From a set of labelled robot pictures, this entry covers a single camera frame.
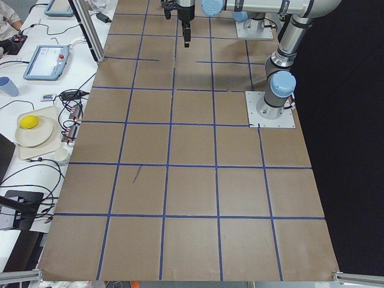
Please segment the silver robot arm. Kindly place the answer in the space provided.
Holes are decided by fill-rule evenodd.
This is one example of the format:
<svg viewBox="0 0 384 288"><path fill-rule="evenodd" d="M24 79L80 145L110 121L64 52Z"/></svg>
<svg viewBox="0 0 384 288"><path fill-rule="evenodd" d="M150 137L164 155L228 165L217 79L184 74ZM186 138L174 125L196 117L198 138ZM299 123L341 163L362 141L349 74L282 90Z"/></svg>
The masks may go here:
<svg viewBox="0 0 384 288"><path fill-rule="evenodd" d="M279 36L278 49L266 60L265 71L268 88L257 103L258 114L275 120L281 116L287 99L293 94L296 79L290 73L298 46L313 20L329 14L340 1L201 1L202 11L209 17L222 11L234 13L277 13L289 15L285 30Z"/></svg>
<svg viewBox="0 0 384 288"><path fill-rule="evenodd" d="M266 13L233 12L236 27L244 32L263 32Z"/></svg>

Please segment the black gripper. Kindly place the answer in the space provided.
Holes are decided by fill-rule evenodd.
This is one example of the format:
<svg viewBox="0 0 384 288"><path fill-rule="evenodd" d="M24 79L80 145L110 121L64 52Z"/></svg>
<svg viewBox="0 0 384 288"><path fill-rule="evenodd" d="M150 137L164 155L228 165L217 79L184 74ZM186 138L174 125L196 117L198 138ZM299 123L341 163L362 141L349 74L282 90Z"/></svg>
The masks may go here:
<svg viewBox="0 0 384 288"><path fill-rule="evenodd" d="M182 35L184 38L184 47L188 48L190 46L191 41L191 27L190 22L194 19L195 16L195 5L190 7L177 7L177 15L178 19L184 23L182 25Z"/></svg>

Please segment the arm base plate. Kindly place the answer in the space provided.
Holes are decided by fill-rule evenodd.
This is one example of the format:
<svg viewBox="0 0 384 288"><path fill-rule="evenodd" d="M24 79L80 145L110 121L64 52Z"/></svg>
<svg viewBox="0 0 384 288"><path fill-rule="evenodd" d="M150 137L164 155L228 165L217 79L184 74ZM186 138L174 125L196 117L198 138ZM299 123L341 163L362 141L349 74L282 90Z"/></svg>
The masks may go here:
<svg viewBox="0 0 384 288"><path fill-rule="evenodd" d="M263 91L246 91L249 127L254 128L295 128L293 112L286 100L282 107L271 107L264 99Z"/></svg>
<svg viewBox="0 0 384 288"><path fill-rule="evenodd" d="M238 39L272 41L272 25L269 20L248 19L246 22L235 22Z"/></svg>

